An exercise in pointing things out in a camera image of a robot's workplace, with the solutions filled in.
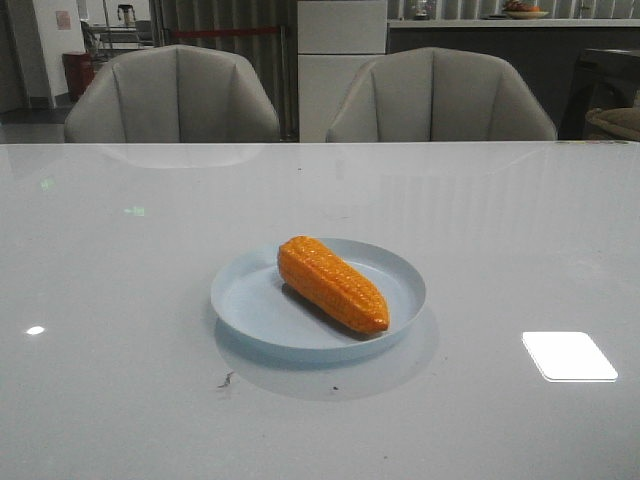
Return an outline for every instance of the white table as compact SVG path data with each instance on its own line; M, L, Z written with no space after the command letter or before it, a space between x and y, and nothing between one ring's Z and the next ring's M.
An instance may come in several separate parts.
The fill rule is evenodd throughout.
M637 480L639 186L633 143L2 146L0 477ZM299 233L411 262L410 335L314 367L225 333L216 272ZM527 331L617 380L545 380Z

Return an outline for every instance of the floor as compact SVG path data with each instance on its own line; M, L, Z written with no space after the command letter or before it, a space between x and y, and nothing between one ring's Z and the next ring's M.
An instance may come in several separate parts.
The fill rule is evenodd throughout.
M71 107L22 108L0 114L0 144L64 143L63 124Z

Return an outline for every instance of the red trash bin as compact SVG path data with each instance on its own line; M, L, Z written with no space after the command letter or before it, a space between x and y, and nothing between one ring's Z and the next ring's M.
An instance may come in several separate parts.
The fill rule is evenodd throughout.
M69 98L75 102L84 93L95 76L91 55L87 52L63 53L62 63L64 65L64 75L67 77Z

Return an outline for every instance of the plate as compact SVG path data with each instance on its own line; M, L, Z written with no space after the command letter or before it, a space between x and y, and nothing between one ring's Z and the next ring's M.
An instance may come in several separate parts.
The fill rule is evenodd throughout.
M218 317L248 347L288 360L352 360L389 348L416 319L426 287L409 262L368 243L321 240L385 296L389 329L364 337L331 319L284 283L277 268L279 245L265 245L223 267L211 285L211 304Z
M505 10L504 13L506 13L511 18L514 18L516 20L531 20L534 18L542 18L545 15L547 15L549 12L511 12L511 11Z

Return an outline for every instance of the corn cob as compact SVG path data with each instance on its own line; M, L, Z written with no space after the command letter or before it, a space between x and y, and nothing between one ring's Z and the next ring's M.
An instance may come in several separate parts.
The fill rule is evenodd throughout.
M389 328L384 296L319 240L299 236L281 245L278 270L289 286L350 329L372 334Z

